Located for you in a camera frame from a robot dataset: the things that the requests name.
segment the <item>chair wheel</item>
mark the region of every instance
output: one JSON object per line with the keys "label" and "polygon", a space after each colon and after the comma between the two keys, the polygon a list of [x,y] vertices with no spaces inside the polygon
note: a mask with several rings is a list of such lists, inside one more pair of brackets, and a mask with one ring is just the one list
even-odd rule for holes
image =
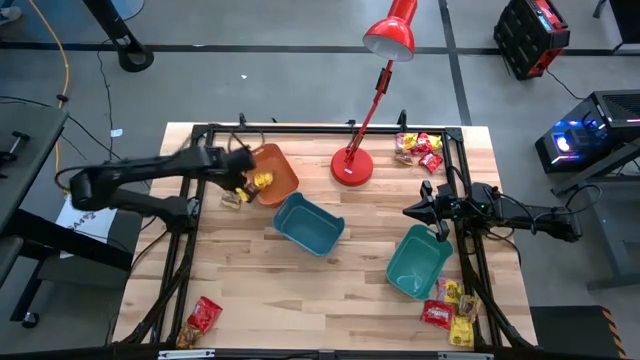
{"label": "chair wheel", "polygon": [[22,320],[22,327],[25,329],[33,329],[34,327],[36,327],[36,325],[38,325],[39,321],[40,315],[38,315],[37,313],[27,313],[24,317],[24,320]]}

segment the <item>blue plastic bin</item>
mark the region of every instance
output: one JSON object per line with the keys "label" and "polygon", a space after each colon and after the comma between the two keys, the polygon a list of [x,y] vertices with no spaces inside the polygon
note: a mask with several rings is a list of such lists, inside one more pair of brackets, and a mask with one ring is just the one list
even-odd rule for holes
{"label": "blue plastic bin", "polygon": [[387,279],[405,294],[426,300],[451,254],[449,241],[438,242],[431,229],[413,225],[387,266]]}
{"label": "blue plastic bin", "polygon": [[344,219],[329,214],[295,192],[276,212],[273,227],[312,254],[326,256],[344,230]]}

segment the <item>lamp shade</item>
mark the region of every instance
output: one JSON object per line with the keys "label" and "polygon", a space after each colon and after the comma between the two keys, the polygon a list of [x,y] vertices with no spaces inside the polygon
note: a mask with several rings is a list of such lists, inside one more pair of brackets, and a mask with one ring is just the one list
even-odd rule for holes
{"label": "lamp shade", "polygon": [[394,0],[389,15],[375,23],[362,38],[364,46],[388,60],[411,60],[415,42],[410,25],[417,6],[417,0]]}

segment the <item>lamp base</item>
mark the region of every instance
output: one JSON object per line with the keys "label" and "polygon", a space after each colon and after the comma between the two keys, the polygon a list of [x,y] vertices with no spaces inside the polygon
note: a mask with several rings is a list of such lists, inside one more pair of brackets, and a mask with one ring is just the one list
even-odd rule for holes
{"label": "lamp base", "polygon": [[359,186],[367,182],[373,174],[373,159],[366,150],[356,149],[353,161],[346,163],[347,148],[338,150],[331,159],[331,173],[339,183]]}

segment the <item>red snack bag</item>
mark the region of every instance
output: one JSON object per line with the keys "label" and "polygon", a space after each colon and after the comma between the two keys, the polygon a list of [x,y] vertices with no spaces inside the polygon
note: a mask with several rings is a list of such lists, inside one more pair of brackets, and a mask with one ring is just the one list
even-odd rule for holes
{"label": "red snack bag", "polygon": [[442,156],[434,153],[424,154],[424,156],[420,158],[419,164],[426,167],[427,170],[433,174],[438,170],[440,164],[442,164]]}
{"label": "red snack bag", "polygon": [[451,322],[455,315],[453,305],[445,304],[442,301],[427,300],[424,302],[422,317],[424,323],[435,325],[439,328],[451,331]]}
{"label": "red snack bag", "polygon": [[427,133],[422,133],[418,135],[416,146],[411,149],[411,155],[418,155],[421,153],[429,152],[431,152],[431,142],[429,141],[429,135],[427,135]]}
{"label": "red snack bag", "polygon": [[205,334],[211,329],[221,312],[222,308],[220,306],[206,297],[201,296],[193,312],[189,315],[187,324],[197,328],[202,334]]}

